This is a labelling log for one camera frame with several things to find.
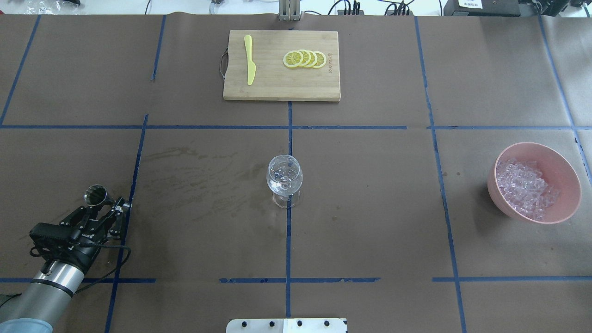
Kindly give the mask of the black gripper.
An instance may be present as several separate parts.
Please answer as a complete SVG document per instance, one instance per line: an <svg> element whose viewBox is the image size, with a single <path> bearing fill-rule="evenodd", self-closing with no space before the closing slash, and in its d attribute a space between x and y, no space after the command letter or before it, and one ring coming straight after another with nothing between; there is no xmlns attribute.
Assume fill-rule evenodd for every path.
<svg viewBox="0 0 592 333"><path fill-rule="evenodd" d="M108 207L108 211L99 218L103 207ZM118 197L106 199L99 206L74 209L55 226L55 259L81 271L90 270L101 249L108 247L109 240L121 240L130 208L125 198Z"/></svg>

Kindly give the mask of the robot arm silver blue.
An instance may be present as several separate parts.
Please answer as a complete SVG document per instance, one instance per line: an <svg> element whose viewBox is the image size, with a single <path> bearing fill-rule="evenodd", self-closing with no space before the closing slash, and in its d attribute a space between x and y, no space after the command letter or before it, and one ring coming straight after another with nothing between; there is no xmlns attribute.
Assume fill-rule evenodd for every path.
<svg viewBox="0 0 592 333"><path fill-rule="evenodd" d="M44 260L38 274L20 294L1 296L3 333L51 333L72 301L101 249L120 239L124 198L87 199L58 224L39 223L30 231L30 255Z"/></svg>

